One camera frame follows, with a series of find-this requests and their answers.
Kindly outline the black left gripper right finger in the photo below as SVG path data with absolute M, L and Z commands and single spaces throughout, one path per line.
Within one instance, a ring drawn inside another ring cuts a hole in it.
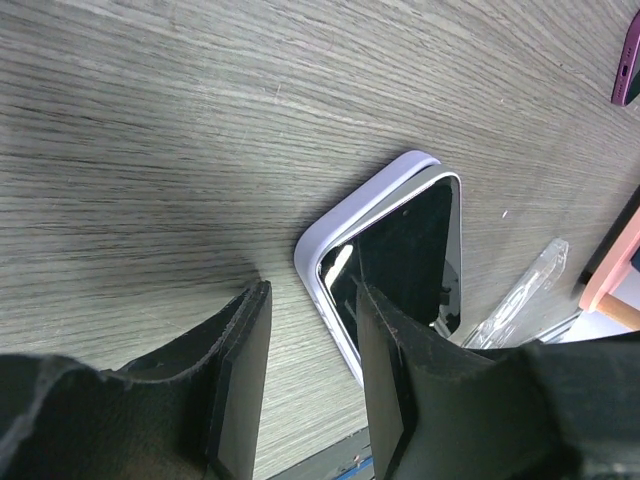
M 639 337 L 468 350 L 357 297 L 379 479 L 635 479 Z

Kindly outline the white phone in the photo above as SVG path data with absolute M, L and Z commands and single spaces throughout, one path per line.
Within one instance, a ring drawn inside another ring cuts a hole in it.
M 444 338 L 461 325 L 461 181 L 442 164 L 410 177 L 331 241 L 317 266 L 323 316 L 360 376 L 358 288 L 381 291 Z

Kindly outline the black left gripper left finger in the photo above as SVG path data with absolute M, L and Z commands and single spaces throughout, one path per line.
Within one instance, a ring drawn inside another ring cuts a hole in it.
M 272 319 L 267 281 L 117 370 L 1 358 L 5 479 L 249 479 Z

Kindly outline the lilac phone case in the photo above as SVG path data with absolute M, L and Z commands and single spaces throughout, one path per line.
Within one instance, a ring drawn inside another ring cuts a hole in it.
M 439 163 L 435 157 L 419 150 L 400 155 L 320 217 L 296 244 L 293 256 L 296 272 L 359 385 L 363 384 L 359 353 L 321 285 L 321 260 L 331 244 L 374 206 L 411 177 Z

